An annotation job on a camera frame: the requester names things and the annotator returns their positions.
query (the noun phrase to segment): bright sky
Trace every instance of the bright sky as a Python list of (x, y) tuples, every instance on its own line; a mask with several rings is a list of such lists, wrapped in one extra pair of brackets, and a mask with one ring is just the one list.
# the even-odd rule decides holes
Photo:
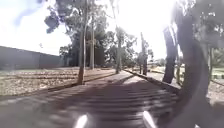
[[(0, 45), (58, 55), (60, 46), (70, 43), (70, 39), (63, 33), (63, 26), (52, 34), (46, 34), (44, 19), (49, 14), (46, 10), (48, 4), (37, 5), (35, 2), (0, 0), (0, 16), (4, 17), (0, 20)], [(174, 0), (119, 0), (118, 25), (138, 37), (143, 32), (155, 59), (164, 58), (166, 49), (162, 30), (169, 23), (173, 3)], [(109, 29), (114, 30), (113, 19), (109, 19), (109, 24)]]

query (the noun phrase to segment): wall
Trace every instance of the wall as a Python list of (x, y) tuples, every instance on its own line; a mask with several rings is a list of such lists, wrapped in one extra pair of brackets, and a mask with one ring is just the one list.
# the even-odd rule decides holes
[(0, 46), (0, 70), (60, 67), (59, 56)]

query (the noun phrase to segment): dirt ground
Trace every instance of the dirt ground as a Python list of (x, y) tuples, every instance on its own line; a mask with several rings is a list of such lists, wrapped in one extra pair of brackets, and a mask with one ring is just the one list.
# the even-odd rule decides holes
[[(85, 78), (110, 74), (114, 70), (86, 70)], [(14, 70), (0, 72), (0, 95), (16, 95), (76, 83), (77, 68)]]

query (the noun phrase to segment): sunlight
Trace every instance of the sunlight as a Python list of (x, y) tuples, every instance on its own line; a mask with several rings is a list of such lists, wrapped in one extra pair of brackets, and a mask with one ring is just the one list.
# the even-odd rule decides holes
[[(155, 59), (165, 58), (166, 46), (163, 29), (170, 24), (171, 11), (176, 0), (120, 0), (117, 21), (125, 31), (140, 37), (143, 32), (145, 40), (153, 49)], [(141, 51), (141, 40), (135, 51)]]

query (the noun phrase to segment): sidewalk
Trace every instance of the sidewalk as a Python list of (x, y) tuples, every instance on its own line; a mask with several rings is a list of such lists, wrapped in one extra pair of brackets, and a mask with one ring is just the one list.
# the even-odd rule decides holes
[(145, 127), (143, 111), (155, 120), (172, 111), (177, 96), (130, 73), (54, 92), (0, 102), (1, 128), (73, 128), (87, 115), (85, 128)]

